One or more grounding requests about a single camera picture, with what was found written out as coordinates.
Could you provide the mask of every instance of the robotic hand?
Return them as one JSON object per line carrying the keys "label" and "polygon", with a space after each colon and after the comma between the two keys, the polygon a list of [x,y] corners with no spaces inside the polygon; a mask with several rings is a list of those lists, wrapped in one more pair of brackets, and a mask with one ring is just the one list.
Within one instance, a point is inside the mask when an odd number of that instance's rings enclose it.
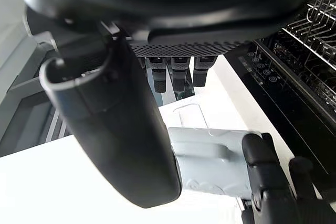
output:
{"label": "robotic hand", "polygon": [[[182,89],[189,57],[198,56],[194,78],[203,86],[217,55],[276,32],[305,0],[25,1],[28,32],[55,49],[56,58],[40,70],[53,105],[105,178],[129,201],[149,208],[176,200],[182,183],[143,74],[144,57],[160,83],[165,58],[171,58],[175,86]],[[299,223],[301,199],[295,201],[270,143],[257,135],[242,139],[253,195],[253,210],[247,208],[243,219]],[[292,163],[298,196],[308,195],[315,206],[312,184],[302,180],[308,173],[300,172],[302,162]],[[247,218],[251,211],[254,218]]]}

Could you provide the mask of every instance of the white countertop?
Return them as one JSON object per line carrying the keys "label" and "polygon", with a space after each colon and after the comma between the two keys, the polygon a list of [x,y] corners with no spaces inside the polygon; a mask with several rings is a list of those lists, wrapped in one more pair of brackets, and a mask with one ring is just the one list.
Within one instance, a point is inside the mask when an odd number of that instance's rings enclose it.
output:
{"label": "white countertop", "polygon": [[[292,152],[224,57],[209,71],[206,87],[195,91],[160,107],[167,127],[269,132],[289,174]],[[176,111],[190,103],[197,105]],[[234,198],[190,191],[165,206],[136,207],[102,177],[73,136],[0,158],[0,223],[241,223],[239,215]]]}

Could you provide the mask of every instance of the control button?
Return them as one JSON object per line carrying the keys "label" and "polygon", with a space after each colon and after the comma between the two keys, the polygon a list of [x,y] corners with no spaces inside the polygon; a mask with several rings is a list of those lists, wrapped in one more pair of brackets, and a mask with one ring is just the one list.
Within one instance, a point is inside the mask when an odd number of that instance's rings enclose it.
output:
{"label": "control button", "polygon": [[271,71],[268,69],[265,69],[262,73],[266,76],[269,76],[271,74]]}
{"label": "control button", "polygon": [[278,81],[278,78],[276,78],[275,76],[271,76],[270,78],[268,78],[268,80],[270,82],[277,82]]}
{"label": "control button", "polygon": [[258,64],[257,64],[257,68],[260,68],[260,69],[261,69],[261,68],[265,68],[265,64],[263,64],[263,63],[258,63]]}

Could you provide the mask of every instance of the black robot gripper finger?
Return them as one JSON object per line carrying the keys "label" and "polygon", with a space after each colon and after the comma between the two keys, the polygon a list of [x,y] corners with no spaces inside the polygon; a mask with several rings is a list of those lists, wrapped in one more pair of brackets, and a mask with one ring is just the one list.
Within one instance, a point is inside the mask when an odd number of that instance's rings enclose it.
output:
{"label": "black robot gripper finger", "polygon": [[185,80],[190,64],[190,57],[174,57],[171,60],[173,70],[173,89],[177,92],[183,92],[185,89]]}
{"label": "black robot gripper finger", "polygon": [[132,203],[176,200],[182,185],[168,131],[127,42],[115,41],[98,68],[83,69],[78,60],[47,60],[40,81],[83,150]]}
{"label": "black robot gripper finger", "polygon": [[204,87],[208,70],[215,64],[217,56],[195,57],[194,63],[194,87]]}
{"label": "black robot gripper finger", "polygon": [[166,92],[166,59],[160,57],[150,57],[148,58],[148,62],[150,68],[152,69],[156,93]]}

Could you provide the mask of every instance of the black robotic finger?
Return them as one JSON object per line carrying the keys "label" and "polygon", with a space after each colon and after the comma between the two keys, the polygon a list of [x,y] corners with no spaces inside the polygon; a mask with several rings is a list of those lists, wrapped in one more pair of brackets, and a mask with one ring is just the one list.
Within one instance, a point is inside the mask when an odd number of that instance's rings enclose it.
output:
{"label": "black robotic finger", "polygon": [[297,199],[317,199],[309,172],[313,164],[304,157],[295,157],[289,162],[289,171],[292,178]]}
{"label": "black robotic finger", "polygon": [[245,135],[242,148],[255,223],[300,223],[295,199],[274,150],[256,134]]}

